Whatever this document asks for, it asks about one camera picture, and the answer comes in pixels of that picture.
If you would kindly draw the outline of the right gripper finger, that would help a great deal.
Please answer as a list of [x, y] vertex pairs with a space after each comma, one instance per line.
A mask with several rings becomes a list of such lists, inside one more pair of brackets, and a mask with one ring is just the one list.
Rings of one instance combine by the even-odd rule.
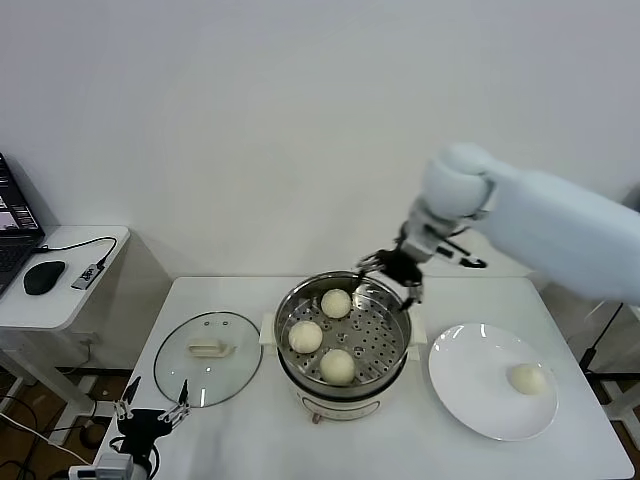
[[357, 276], [359, 279], [374, 273], [385, 274], [387, 253], [374, 252], [366, 255], [357, 262]]
[[421, 304], [423, 299], [424, 287], [422, 283], [411, 283], [405, 286], [407, 297], [403, 301], [400, 309], [408, 310], [415, 303]]

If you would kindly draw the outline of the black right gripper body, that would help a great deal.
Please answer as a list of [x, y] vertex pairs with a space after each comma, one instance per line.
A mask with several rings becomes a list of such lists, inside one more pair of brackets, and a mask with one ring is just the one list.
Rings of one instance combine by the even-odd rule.
[[422, 284], [423, 274], [418, 263], [399, 249], [379, 250], [375, 254], [378, 271], [405, 288]]

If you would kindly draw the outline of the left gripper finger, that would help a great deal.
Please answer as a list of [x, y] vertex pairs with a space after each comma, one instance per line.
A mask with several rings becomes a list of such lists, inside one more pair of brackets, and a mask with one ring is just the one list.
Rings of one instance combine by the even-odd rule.
[[178, 425], [190, 413], [188, 381], [184, 380], [177, 403], [168, 411], [162, 413], [158, 420], [170, 424]]
[[121, 398], [114, 403], [115, 414], [118, 420], [132, 419], [133, 411], [131, 402], [134, 399], [136, 391], [139, 387], [141, 378], [136, 377], [124, 390]]

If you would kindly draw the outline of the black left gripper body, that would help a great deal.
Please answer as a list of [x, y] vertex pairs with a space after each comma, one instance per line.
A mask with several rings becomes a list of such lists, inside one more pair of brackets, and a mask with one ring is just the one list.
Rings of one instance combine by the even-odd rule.
[[157, 439], [172, 432], [172, 425], [161, 419], [163, 414], [163, 410], [133, 409], [129, 415], [118, 419], [118, 431], [124, 437], [120, 452], [150, 453]]

